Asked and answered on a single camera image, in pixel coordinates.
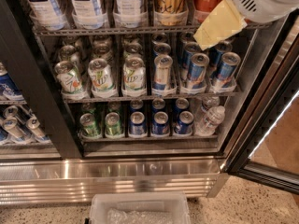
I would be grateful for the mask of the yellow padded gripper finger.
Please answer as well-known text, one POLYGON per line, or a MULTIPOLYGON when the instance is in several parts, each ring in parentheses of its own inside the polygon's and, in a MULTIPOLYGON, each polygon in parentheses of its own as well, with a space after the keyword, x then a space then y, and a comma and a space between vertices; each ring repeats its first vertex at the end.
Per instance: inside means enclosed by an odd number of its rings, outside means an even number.
POLYGON ((241 32, 247 23, 233 0, 222 0, 206 17, 194 34, 201 50, 209 49, 241 32))

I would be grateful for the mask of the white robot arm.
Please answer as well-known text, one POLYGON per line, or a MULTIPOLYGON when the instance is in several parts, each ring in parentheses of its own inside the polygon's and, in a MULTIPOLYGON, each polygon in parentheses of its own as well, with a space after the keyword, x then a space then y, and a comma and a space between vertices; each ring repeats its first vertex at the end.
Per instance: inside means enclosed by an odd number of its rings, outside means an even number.
POLYGON ((222 0, 193 36, 202 50, 241 32, 248 23, 279 20, 299 8, 299 0, 222 0))

